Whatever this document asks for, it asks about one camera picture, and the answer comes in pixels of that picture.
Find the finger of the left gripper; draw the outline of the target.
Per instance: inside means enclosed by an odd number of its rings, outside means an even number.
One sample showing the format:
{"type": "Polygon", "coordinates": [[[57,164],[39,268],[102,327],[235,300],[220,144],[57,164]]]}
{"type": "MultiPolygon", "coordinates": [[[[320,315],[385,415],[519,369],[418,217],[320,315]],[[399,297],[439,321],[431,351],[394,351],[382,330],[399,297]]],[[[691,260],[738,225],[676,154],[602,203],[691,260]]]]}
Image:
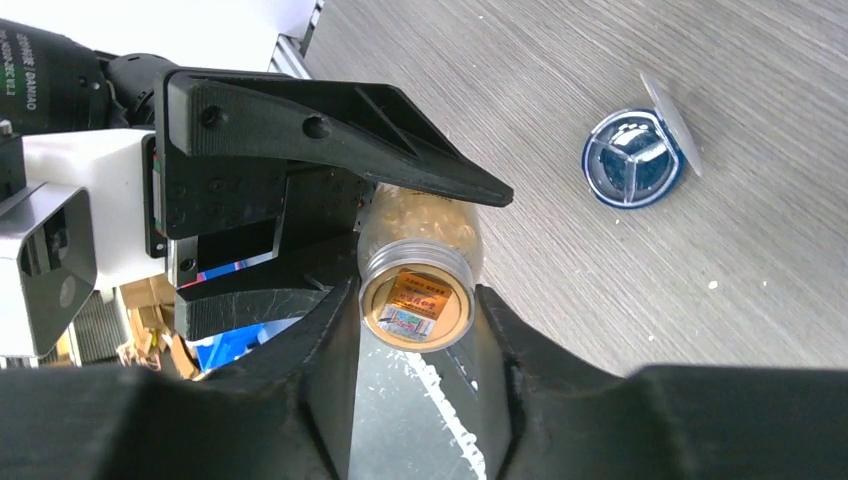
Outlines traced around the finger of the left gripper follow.
{"type": "Polygon", "coordinates": [[[200,340],[269,321],[328,314],[355,284],[358,239],[348,232],[178,290],[177,332],[200,340]]]}
{"type": "Polygon", "coordinates": [[[172,69],[157,81],[155,100],[160,146],[188,158],[309,162],[480,205],[513,200],[511,186],[389,84],[172,69]]]}

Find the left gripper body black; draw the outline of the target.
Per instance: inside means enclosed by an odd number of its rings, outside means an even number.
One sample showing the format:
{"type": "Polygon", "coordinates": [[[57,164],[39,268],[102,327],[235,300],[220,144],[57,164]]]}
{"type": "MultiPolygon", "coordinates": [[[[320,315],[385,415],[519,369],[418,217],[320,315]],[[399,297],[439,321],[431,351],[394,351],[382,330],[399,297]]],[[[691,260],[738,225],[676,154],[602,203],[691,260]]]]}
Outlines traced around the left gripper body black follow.
{"type": "Polygon", "coordinates": [[[173,144],[142,140],[148,254],[184,288],[215,269],[257,263],[353,230],[371,182],[329,139],[225,135],[173,144]]]}

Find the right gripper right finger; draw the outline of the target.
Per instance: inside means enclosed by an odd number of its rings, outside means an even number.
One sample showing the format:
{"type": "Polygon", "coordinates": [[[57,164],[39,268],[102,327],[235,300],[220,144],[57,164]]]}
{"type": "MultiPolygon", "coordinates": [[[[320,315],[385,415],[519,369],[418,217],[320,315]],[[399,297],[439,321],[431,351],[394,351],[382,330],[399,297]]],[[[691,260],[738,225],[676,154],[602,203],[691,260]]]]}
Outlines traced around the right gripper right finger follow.
{"type": "Polygon", "coordinates": [[[477,290],[492,479],[843,479],[843,370],[647,365],[618,377],[477,290]]]}

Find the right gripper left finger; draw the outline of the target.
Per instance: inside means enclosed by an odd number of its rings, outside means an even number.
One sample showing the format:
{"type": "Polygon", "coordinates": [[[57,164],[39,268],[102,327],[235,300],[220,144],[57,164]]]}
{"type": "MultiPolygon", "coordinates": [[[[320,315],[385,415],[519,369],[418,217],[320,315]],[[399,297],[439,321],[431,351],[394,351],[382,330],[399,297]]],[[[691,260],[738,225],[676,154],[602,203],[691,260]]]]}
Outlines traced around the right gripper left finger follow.
{"type": "Polygon", "coordinates": [[[359,283],[203,380],[141,367],[1,374],[5,479],[344,479],[359,283]]]}

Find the clear pill bottle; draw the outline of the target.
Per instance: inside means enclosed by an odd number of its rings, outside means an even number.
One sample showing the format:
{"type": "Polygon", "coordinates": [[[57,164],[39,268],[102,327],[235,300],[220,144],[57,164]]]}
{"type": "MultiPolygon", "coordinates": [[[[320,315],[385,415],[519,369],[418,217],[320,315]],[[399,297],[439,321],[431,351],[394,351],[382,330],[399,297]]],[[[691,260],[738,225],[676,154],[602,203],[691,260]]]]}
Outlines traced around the clear pill bottle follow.
{"type": "Polygon", "coordinates": [[[484,260],[474,204],[381,184],[366,206],[357,254],[359,312],[378,340],[429,353],[469,331],[484,260]]]}

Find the blue round pill box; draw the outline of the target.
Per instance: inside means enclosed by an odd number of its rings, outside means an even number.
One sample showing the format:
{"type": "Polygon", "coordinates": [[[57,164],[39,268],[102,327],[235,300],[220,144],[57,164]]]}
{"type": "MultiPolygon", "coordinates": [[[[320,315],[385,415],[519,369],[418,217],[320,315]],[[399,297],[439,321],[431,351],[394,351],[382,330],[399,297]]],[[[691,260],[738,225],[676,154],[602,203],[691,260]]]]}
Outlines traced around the blue round pill box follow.
{"type": "Polygon", "coordinates": [[[672,96],[655,76],[642,71],[640,79],[653,106],[608,115],[591,130],[581,154],[594,196],[623,210],[660,201],[687,170],[703,174],[700,150],[672,96]]]}

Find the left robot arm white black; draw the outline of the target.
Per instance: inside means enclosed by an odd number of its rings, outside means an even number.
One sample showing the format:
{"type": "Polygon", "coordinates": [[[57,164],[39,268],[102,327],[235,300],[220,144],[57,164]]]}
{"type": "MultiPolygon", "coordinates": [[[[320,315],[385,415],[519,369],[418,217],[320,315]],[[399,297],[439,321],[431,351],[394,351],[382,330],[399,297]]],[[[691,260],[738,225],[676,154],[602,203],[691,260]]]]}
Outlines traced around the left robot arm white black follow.
{"type": "Polygon", "coordinates": [[[354,274],[376,185],[508,205],[398,88],[121,57],[1,23],[2,353],[164,273],[190,340],[307,314],[354,274]]]}

